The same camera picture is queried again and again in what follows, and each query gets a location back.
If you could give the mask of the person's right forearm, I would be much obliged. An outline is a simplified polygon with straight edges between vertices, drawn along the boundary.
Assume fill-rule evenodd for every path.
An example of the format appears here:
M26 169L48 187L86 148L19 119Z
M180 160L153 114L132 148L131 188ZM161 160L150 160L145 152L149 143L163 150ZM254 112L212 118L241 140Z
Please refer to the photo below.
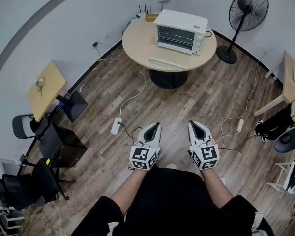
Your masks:
M217 207L222 208L234 197L213 168L201 170L201 175L208 193Z

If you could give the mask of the black box yellow sticker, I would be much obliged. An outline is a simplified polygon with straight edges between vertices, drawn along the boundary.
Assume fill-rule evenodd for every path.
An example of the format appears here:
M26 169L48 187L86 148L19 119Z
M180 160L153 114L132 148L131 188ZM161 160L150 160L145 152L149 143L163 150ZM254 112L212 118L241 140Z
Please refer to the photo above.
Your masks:
M70 130L50 124L39 143L40 152L50 168L76 167L87 148Z

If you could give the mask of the white storage box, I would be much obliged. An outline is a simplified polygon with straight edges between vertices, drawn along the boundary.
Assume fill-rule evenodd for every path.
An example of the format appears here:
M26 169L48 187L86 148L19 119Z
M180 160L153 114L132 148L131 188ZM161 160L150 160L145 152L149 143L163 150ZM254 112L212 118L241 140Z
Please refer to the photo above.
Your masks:
M16 176L19 171L19 165L15 161L0 158L0 169L3 174Z

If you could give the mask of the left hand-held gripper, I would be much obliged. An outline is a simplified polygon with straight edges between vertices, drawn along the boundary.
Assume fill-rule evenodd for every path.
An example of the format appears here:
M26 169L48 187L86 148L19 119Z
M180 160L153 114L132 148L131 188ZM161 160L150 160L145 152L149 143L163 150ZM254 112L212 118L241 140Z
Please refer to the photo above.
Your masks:
M162 126L159 122L142 129L131 147L129 160L134 169L149 171L159 159Z

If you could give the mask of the black round chair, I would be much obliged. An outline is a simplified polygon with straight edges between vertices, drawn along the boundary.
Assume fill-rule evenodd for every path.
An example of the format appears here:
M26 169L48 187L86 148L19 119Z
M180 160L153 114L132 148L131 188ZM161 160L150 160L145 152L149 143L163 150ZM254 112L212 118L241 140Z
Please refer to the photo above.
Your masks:
M274 141L273 149L281 154L295 150L295 125L288 128Z

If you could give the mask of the black standing fan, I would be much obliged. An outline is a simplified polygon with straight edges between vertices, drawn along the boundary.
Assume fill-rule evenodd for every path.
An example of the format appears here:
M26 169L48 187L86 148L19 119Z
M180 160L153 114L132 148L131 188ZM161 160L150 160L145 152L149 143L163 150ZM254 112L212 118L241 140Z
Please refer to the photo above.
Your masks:
M236 31L229 45L216 49L218 57L227 64L237 62L237 55L233 50L236 38L242 31L250 31L259 26L267 16L268 0L233 0L229 9L229 23Z

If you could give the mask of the black round table base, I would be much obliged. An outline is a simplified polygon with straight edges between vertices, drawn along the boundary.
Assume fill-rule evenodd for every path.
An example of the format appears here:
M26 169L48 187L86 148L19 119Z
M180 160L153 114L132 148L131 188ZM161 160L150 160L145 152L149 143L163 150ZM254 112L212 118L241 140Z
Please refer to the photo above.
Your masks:
M151 80L159 87L164 89L176 89L181 87L188 79L188 71L164 72L150 70Z

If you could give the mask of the white toaster oven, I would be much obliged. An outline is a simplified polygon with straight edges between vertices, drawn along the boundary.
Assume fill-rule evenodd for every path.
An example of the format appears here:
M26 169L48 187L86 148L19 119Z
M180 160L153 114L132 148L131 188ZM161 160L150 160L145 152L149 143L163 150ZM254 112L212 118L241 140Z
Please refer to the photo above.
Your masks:
M206 18L164 9L154 20L155 44L189 55L199 55L207 24Z

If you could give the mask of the white wooden stand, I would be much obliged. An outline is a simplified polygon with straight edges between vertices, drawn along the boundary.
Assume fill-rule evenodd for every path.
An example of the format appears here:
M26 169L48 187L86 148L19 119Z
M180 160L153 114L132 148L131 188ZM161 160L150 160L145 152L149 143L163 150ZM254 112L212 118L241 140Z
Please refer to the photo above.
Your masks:
M289 178L293 170L294 162L292 161L286 163L276 163L275 165L280 168L279 176L276 182L268 182L267 185L279 192L282 192L282 194L289 193L286 191L286 187L288 185ZM293 191L289 194L295 194L295 187L293 188Z

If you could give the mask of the person's black clothing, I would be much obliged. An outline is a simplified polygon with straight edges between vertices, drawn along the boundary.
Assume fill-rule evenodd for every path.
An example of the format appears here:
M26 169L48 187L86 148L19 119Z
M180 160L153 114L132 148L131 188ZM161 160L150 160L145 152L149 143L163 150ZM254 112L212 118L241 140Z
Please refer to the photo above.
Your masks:
M154 166L125 216L101 196L71 236L274 236L250 202L233 196L219 208L201 173Z

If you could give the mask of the small wooden table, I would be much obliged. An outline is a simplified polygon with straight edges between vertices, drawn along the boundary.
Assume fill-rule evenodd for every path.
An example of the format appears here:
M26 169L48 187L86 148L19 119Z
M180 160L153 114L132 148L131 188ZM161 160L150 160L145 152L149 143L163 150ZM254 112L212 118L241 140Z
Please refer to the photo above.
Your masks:
M36 83L32 84L28 91L28 102L35 120L39 122L67 82L52 61L48 63L37 78L38 80L43 79L44 83L41 87L37 86Z

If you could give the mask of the white router black antennas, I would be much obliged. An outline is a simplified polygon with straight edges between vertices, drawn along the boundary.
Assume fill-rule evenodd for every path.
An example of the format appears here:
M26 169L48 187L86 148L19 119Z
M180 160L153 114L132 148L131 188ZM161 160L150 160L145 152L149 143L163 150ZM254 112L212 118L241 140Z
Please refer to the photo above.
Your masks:
M143 6L139 5L139 12L134 14L135 18L144 18L146 15L150 13L151 5L144 4Z

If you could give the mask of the white long bar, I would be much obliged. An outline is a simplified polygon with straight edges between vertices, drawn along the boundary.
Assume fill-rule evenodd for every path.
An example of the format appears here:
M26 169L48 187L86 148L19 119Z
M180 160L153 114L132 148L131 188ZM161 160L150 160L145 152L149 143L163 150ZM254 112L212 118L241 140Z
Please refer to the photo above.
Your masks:
M181 63L180 61L171 61L171 60L161 59L161 58L157 58L153 56L149 56L148 59L153 64L170 68L172 70L186 71L188 69L188 66L185 65L184 63Z

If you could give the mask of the black square table base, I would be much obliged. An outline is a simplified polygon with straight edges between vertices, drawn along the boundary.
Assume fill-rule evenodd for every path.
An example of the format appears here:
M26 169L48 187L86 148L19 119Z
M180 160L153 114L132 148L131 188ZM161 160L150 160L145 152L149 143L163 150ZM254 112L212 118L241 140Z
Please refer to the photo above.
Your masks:
M62 109L72 123L88 105L78 91L74 91L70 98L58 95L56 99L63 104Z

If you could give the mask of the white artificial flower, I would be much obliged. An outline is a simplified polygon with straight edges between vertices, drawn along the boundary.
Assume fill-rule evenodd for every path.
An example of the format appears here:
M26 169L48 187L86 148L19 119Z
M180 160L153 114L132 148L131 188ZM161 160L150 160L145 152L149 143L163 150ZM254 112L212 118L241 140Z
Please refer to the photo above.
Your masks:
M36 82L35 82L35 85L37 86L37 90L38 90L38 92L41 95L41 99L43 99L43 97L42 97L42 90L43 90L43 87L44 87L44 82L45 82L44 77L38 78L36 80Z

